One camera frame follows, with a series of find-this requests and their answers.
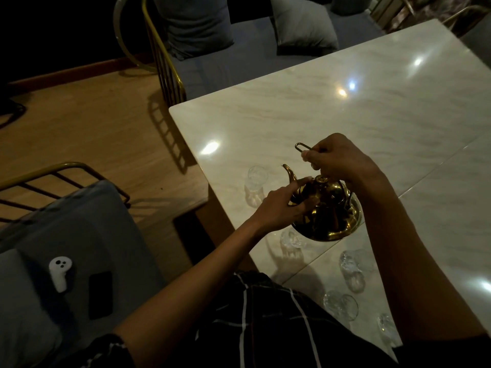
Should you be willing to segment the person's left hand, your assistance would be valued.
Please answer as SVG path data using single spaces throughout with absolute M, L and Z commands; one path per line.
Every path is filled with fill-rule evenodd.
M 297 191 L 285 191 L 285 186 L 272 190 L 249 221 L 258 237 L 291 225 L 297 219 L 314 210 L 319 203 L 317 197 L 310 197 L 300 203 L 290 204 L 290 199 Z

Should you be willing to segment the person's right hand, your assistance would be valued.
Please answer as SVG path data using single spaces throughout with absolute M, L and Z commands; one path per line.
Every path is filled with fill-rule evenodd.
M 328 153 L 328 173 L 321 175 L 344 181 L 359 196 L 383 178 L 376 163 L 343 134 L 333 133 L 312 148 Z

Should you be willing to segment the gold metal teapot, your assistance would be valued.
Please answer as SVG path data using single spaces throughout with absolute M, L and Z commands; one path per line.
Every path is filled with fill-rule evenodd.
M 314 241 L 338 241 L 353 233 L 362 221 L 361 205 L 345 183 L 317 175 L 292 193 L 290 205 L 316 197 L 316 206 L 297 218 L 292 227 Z

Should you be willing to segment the person's left forearm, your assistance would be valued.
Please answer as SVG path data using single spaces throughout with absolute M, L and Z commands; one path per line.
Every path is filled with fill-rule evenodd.
M 136 368 L 163 364 L 244 257 L 268 232 L 264 219 L 249 218 L 206 258 L 114 329 Z

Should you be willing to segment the person's right forearm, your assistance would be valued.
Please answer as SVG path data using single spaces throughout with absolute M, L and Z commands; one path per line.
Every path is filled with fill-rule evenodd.
M 379 169 L 350 177 L 390 311 L 404 345 L 482 339 L 486 329 L 435 262 Z

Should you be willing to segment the clear drinking glass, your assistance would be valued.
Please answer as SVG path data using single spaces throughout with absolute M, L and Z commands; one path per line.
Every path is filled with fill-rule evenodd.
M 402 341 L 400 339 L 395 323 L 389 314 L 378 314 L 377 327 L 381 340 L 385 346 L 389 348 L 402 346 Z
M 281 232 L 280 249 L 283 257 L 289 260 L 303 260 L 308 242 L 295 229 L 287 228 Z
M 246 203 L 252 208 L 258 208 L 265 198 L 264 185 L 268 180 L 267 170 L 262 166 L 252 166 L 244 180 Z
M 331 290 L 324 294 L 322 301 L 326 311 L 341 324 L 349 326 L 359 315 L 359 305 L 351 295 Z
M 338 263 L 348 289 L 354 294 L 363 293 L 376 267 L 372 252 L 365 249 L 345 250 Z

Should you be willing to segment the light grey cushion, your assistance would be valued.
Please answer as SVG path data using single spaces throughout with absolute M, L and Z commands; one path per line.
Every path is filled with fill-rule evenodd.
M 310 0 L 270 0 L 279 55 L 323 56 L 339 50 L 326 6 Z

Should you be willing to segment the black checked clothing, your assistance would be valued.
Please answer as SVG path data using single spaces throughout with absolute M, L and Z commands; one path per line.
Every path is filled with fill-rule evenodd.
M 307 295 L 237 272 L 164 361 L 151 368 L 491 368 L 491 337 L 417 341 L 396 360 Z

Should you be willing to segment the small grey cushion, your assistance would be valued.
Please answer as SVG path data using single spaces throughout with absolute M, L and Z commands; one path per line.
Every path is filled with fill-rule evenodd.
M 330 10 L 339 16 L 351 16 L 367 10 L 372 0 L 332 0 Z

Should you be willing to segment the dark grey cushion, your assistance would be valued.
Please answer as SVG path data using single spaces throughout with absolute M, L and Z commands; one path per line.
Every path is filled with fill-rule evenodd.
M 227 0 L 153 0 L 172 55 L 179 61 L 234 44 Z

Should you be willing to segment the black smartphone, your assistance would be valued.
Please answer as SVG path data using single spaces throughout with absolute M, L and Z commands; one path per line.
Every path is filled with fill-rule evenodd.
M 113 313 L 113 274 L 105 271 L 92 274 L 88 279 L 88 316 L 90 320 Z

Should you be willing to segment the white handheld controller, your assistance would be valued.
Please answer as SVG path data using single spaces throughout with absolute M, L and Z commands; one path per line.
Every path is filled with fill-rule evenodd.
M 67 290 L 66 273 L 72 268 L 72 265 L 72 260 L 66 256 L 58 256 L 50 261 L 48 265 L 50 277 L 58 293 L 64 293 Z

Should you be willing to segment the grey seat pillow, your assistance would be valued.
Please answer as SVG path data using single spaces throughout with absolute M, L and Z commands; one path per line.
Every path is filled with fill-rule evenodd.
M 62 334 L 16 249 L 0 254 L 0 368 L 34 368 L 59 348 Z

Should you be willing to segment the gold frame grey bench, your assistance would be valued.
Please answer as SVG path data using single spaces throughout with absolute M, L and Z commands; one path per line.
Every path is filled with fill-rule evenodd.
M 154 64 L 149 65 L 129 52 L 122 37 L 120 19 L 129 1 L 117 0 L 115 3 L 113 25 L 116 39 L 132 63 L 157 75 L 168 107 L 384 36 L 383 30 L 367 11 L 339 16 L 326 5 L 339 44 L 337 49 L 327 48 L 324 52 L 315 53 L 301 47 L 279 48 L 275 22 L 270 16 L 232 24 L 233 45 L 180 61 L 166 48 L 163 30 L 157 29 L 154 18 L 158 17 L 158 13 L 152 1 L 140 0 L 151 45 L 150 57 L 154 59 Z

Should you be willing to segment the gold frame grey seat chair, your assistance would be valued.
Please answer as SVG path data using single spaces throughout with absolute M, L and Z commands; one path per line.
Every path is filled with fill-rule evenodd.
M 65 162 L 0 183 L 0 192 L 21 187 L 53 199 L 42 208 L 0 199 L 29 213 L 0 216 L 0 254 L 16 249 L 43 308 L 62 334 L 58 350 L 34 368 L 51 368 L 109 334 L 165 286 L 162 274 L 128 213 L 130 196 L 80 162 Z M 58 256 L 73 262 L 67 290 L 58 293 L 48 265 Z M 113 313 L 90 320 L 88 279 L 113 274 Z

